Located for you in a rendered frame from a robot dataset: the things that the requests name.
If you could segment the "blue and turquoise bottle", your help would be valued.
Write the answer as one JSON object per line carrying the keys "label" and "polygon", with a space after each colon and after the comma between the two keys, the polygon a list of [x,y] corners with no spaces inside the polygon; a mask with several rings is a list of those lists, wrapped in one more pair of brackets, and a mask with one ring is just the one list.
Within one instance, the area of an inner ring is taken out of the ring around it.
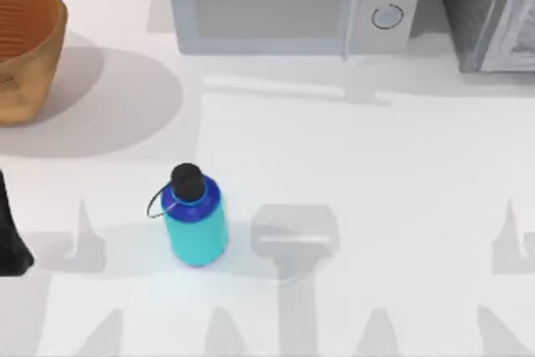
{"label": "blue and turquoise bottle", "polygon": [[193,163],[172,169],[170,180],[150,199],[146,216],[163,219],[172,252],[188,266],[214,263],[227,248],[222,191]]}

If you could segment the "microwave oven door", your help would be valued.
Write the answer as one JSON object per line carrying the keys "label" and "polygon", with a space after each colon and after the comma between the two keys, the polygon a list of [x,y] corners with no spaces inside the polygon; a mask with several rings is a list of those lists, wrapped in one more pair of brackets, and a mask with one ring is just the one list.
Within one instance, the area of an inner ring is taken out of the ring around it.
{"label": "microwave oven door", "polygon": [[349,0],[171,0],[184,54],[342,55]]}

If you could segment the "pale microwave oven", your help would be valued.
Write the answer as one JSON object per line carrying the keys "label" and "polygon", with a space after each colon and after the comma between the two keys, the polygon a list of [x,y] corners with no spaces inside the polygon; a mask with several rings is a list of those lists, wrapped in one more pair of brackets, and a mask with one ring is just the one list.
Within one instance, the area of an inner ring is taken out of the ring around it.
{"label": "pale microwave oven", "polygon": [[390,54],[418,0],[171,0],[184,54]]}

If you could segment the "round microwave knob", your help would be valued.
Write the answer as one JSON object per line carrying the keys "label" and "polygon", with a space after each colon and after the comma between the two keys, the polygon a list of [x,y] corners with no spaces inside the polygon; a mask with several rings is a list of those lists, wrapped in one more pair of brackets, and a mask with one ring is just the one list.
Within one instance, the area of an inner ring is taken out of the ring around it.
{"label": "round microwave knob", "polygon": [[397,27],[403,18],[404,11],[394,4],[389,4],[376,8],[371,15],[371,22],[377,29],[389,30]]}

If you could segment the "wooden basket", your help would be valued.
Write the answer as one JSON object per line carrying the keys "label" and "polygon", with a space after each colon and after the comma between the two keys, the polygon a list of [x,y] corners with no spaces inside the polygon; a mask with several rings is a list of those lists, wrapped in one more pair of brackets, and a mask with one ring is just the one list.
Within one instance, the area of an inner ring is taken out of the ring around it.
{"label": "wooden basket", "polygon": [[63,0],[0,0],[0,126],[38,116],[64,46]]}

